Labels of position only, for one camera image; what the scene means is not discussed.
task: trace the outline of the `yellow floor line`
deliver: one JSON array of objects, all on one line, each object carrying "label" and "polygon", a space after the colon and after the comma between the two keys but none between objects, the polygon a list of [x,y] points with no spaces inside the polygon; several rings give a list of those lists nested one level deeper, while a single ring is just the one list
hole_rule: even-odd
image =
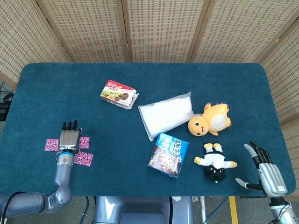
[{"label": "yellow floor line", "polygon": [[237,208],[235,205],[235,196],[229,196],[230,214],[232,216],[232,224],[238,224]]}]

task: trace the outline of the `blue carpet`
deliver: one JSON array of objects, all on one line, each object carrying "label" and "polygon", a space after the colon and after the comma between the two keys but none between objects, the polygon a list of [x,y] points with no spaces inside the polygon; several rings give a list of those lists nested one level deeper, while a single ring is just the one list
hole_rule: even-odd
[{"label": "blue carpet", "polygon": [[[100,99],[108,79],[140,93],[132,110]],[[138,105],[191,91],[194,113],[207,102],[227,103],[232,126],[219,137],[192,136],[187,124],[168,132],[190,143],[178,179],[147,167],[155,140],[150,142]],[[71,189],[75,195],[98,196],[259,196],[235,182],[239,177],[258,182],[249,140],[267,149],[278,164],[289,193],[295,177],[264,69],[254,63],[35,63],[21,74],[0,143],[1,192],[39,191],[48,194],[56,171],[54,152],[45,152],[47,138],[59,138],[64,121],[78,120],[90,136],[90,167],[75,165]],[[226,160],[238,167],[227,170],[216,184],[193,163],[203,156],[206,142],[222,144]]]}]

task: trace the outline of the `stuffed animal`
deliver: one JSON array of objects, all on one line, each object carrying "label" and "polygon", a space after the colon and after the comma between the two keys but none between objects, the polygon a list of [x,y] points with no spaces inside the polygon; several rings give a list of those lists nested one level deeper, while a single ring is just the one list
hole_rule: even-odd
[{"label": "stuffed animal", "polygon": [[219,131],[232,125],[227,113],[227,104],[211,106],[211,103],[208,103],[203,114],[198,114],[189,120],[188,129],[195,136],[203,136],[207,132],[218,136]]},{"label": "stuffed animal", "polygon": [[205,166],[206,177],[218,183],[225,179],[225,169],[235,168],[238,164],[234,161],[224,161],[222,147],[219,143],[204,144],[206,154],[204,158],[195,157],[194,162],[198,165]]}]

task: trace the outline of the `yellow plush head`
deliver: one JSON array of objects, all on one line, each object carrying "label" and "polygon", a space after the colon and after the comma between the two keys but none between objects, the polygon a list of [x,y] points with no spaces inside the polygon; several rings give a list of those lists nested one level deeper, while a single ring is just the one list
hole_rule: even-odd
[{"label": "yellow plush head", "polygon": [[189,120],[188,129],[195,136],[203,136],[208,132],[209,124],[203,116],[197,115]]}]

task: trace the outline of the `white package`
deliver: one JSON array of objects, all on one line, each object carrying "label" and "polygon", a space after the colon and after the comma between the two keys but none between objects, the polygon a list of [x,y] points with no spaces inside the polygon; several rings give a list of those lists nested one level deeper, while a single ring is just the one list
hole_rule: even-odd
[{"label": "white package", "polygon": [[192,111],[191,92],[145,106],[138,106],[149,140],[189,121]]}]

